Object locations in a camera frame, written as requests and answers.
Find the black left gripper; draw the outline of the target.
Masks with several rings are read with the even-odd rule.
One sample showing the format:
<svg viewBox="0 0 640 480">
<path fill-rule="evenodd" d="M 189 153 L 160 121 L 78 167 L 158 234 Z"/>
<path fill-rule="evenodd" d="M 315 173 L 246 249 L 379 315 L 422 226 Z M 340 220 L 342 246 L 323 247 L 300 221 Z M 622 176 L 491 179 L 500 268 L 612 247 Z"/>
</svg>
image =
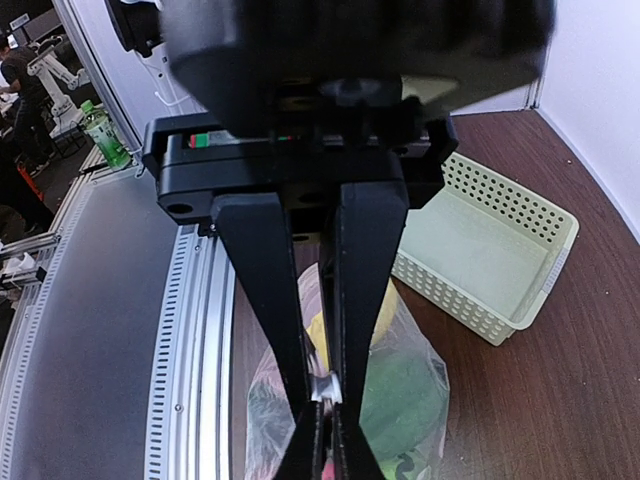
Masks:
<svg viewBox="0 0 640 480">
<path fill-rule="evenodd" d="M 341 417 L 357 425 L 408 201 L 421 209 L 443 189 L 442 165 L 458 145 L 448 117 L 422 121 L 417 107 L 452 91 L 454 82 L 404 77 L 401 86 L 401 102 L 372 118 L 383 134 L 360 146 L 338 132 L 237 139 L 208 113 L 157 119 L 146 129 L 142 160 L 159 205 L 201 234 L 215 224 L 295 417 L 309 402 L 310 384 L 291 228 L 278 195 L 294 234 L 311 235 L 343 185 L 334 224 L 332 361 Z"/>
</svg>

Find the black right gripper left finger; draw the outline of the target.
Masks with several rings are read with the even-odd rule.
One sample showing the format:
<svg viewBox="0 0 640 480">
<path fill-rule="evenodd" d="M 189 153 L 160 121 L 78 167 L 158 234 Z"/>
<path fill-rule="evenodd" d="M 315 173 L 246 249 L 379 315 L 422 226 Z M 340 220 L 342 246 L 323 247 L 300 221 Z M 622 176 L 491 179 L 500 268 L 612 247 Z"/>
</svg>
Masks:
<svg viewBox="0 0 640 480">
<path fill-rule="evenodd" d="M 320 479 L 323 470 L 323 404 L 310 401 L 302 410 L 277 471 L 283 480 Z"/>
</svg>

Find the clear zip top bag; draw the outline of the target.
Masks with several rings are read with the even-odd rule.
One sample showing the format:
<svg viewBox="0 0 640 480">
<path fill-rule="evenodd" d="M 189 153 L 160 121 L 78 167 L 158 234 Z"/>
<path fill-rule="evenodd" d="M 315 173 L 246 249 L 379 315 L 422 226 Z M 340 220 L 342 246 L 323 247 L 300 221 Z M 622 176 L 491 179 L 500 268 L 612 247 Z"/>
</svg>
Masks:
<svg viewBox="0 0 640 480">
<path fill-rule="evenodd" d="M 435 479 L 443 457 L 450 385 L 446 364 L 419 330 L 393 284 L 369 347 L 360 426 L 388 479 Z M 294 418 L 272 350 L 247 394 L 244 476 L 272 478 Z"/>
</svg>

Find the yellow toy corn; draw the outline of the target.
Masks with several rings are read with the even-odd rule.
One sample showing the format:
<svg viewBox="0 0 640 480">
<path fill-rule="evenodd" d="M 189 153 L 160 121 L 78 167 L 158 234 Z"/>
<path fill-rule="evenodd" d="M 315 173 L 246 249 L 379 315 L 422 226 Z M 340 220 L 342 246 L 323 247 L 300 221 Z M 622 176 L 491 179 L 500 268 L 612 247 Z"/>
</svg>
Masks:
<svg viewBox="0 0 640 480">
<path fill-rule="evenodd" d="M 394 284 L 389 281 L 374 328 L 371 345 L 378 343 L 391 326 L 397 310 L 398 301 L 399 296 L 397 290 Z M 322 312 L 317 313 L 311 319 L 310 326 L 306 329 L 306 332 L 319 355 L 323 368 L 325 370 L 329 370 L 329 354 L 326 345 L 324 317 Z"/>
</svg>

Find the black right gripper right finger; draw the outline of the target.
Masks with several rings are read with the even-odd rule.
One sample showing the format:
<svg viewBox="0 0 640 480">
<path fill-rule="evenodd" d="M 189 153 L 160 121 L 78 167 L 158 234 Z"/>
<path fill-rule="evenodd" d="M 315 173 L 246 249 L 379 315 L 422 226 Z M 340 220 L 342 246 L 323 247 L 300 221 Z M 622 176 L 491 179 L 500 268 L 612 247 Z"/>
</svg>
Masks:
<svg viewBox="0 0 640 480">
<path fill-rule="evenodd" d="M 332 449 L 335 477 L 343 480 L 384 480 L 385 477 L 358 420 L 342 407 L 332 413 Z"/>
</svg>

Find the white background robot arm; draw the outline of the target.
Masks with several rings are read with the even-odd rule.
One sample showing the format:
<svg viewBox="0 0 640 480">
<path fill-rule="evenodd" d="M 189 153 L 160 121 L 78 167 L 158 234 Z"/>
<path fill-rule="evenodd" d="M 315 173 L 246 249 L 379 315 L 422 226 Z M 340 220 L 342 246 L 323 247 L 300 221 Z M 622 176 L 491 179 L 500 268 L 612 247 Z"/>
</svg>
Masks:
<svg viewBox="0 0 640 480">
<path fill-rule="evenodd" d="M 84 112 L 58 85 L 62 82 L 70 91 L 90 83 L 90 79 L 83 68 L 72 73 L 55 54 L 55 48 L 49 46 L 28 63 L 27 72 L 37 77 L 48 92 L 53 104 L 50 113 L 54 121 L 54 128 L 50 133 L 56 139 L 79 127 Z"/>
</svg>

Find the green toy bell pepper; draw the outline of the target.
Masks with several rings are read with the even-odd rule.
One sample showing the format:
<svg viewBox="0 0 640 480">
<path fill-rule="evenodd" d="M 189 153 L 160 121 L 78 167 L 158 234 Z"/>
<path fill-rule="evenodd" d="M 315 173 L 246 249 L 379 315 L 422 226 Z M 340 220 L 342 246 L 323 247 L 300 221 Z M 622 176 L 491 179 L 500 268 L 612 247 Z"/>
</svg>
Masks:
<svg viewBox="0 0 640 480">
<path fill-rule="evenodd" d="M 423 443 L 437 428 L 448 400 L 442 361 L 412 351 L 373 353 L 360 426 L 376 459 L 390 460 Z"/>
</svg>

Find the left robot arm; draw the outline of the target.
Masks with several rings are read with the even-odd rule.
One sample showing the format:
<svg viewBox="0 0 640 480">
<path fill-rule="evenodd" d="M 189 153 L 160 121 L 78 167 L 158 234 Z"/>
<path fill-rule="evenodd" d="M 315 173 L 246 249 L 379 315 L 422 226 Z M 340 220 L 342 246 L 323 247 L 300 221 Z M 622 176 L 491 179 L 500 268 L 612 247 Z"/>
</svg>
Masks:
<svg viewBox="0 0 640 480">
<path fill-rule="evenodd" d="M 212 227 L 295 416 L 311 400 L 294 245 L 320 244 L 341 411 L 407 214 L 444 185 L 454 110 L 543 70 L 550 1 L 110 1 L 123 48 L 164 48 L 200 114 L 160 118 L 143 160 L 181 225 Z"/>
</svg>

